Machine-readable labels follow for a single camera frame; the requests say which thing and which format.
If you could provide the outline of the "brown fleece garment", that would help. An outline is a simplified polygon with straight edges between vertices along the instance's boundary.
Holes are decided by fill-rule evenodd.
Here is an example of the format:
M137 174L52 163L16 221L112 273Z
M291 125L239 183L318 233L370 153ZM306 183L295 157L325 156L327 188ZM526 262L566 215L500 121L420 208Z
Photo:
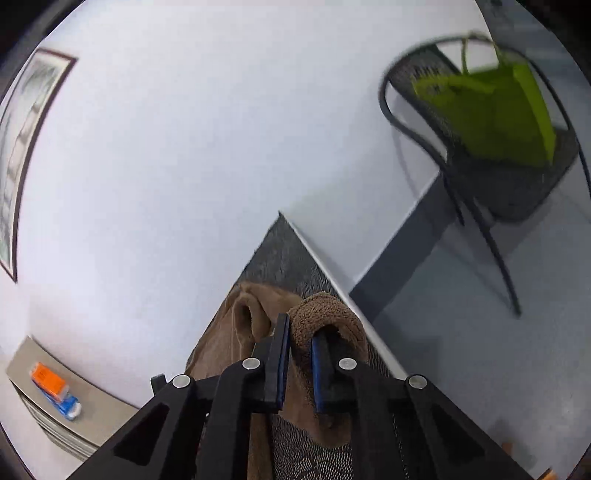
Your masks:
M368 342L358 317L341 300L320 292L307 298L267 284L240 282L229 291L193 348L185 373L195 380L216 376L248 358L254 346L274 333L276 319L290 318L290 366L287 396L280 418L307 433L318 445L337 448L349 443L349 416L315 412L311 340L318 330L335 326L353 357L369 359Z

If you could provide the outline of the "beige cabinet door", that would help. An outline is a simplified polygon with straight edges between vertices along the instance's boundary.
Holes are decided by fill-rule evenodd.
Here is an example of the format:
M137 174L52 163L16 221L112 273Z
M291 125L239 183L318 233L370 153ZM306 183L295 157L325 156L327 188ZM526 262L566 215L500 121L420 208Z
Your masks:
M55 397L33 380L37 367L61 378ZM32 337L21 343L6 374L40 428L64 451L84 461L121 428L137 409L95 387L44 350Z

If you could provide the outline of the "orange box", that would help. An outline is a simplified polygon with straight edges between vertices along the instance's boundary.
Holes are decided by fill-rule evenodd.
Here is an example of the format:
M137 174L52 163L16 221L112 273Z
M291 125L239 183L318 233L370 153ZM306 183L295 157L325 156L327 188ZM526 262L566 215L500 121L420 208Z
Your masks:
M62 402L68 393L67 382L43 363L34 364L30 377L44 393L57 402Z

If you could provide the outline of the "black patterned table cloth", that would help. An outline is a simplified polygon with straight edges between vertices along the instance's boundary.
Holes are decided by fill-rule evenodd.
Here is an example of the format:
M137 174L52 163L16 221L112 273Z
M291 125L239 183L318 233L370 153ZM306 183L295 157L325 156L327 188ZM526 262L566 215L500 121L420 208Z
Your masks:
M346 312L341 297L286 218L278 217L238 281L193 348L186 374L195 380L217 376L252 354L256 342L273 334L280 313L295 316L297 346L324 325L321 314L335 310L339 329L353 339L356 353L376 371L391 374L375 345ZM314 411L311 370L297 352L290 362L287 397L277 415L252 415L250 479L351 479L353 453L348 422L324 420Z

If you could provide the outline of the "black mesh chair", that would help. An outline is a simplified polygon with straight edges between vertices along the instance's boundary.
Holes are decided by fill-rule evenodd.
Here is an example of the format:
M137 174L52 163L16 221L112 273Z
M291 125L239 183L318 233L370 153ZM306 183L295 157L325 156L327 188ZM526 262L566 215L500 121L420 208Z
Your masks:
M394 60L381 82L379 104L391 126L413 140L439 167L456 212L468 210L471 213L501 271L513 310L520 314L522 308L513 280L483 214L488 212L494 219L505 223L528 220L574 162L584 162L586 157L573 124L560 128L552 120L557 144L550 166L528 167L472 156L449 122L429 103L421 100L413 88L414 80L428 74L454 75L461 72L462 62L454 64L441 49L452 41L452 38L446 37L424 43ZM524 53L492 41L494 44L472 40L468 51L472 43L485 44L493 50L493 45L498 45L511 60L529 64L542 95L555 91L539 66Z

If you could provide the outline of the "green paper bag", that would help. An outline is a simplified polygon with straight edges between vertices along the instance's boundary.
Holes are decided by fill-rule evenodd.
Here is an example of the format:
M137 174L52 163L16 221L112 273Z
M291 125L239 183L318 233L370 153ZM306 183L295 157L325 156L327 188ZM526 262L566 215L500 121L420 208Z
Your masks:
M472 40L462 39L459 74L428 74L413 81L416 95L449 122L468 152L477 158L544 168L553 164L557 136L532 69L493 45L498 64L471 71Z

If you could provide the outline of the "framed landscape painting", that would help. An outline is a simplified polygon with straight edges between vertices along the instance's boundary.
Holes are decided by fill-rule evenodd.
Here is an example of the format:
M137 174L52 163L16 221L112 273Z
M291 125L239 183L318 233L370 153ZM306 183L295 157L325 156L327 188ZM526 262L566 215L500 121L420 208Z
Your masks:
M18 279L17 238L28 165L42 124L75 57L38 48L14 81L1 112L1 268Z

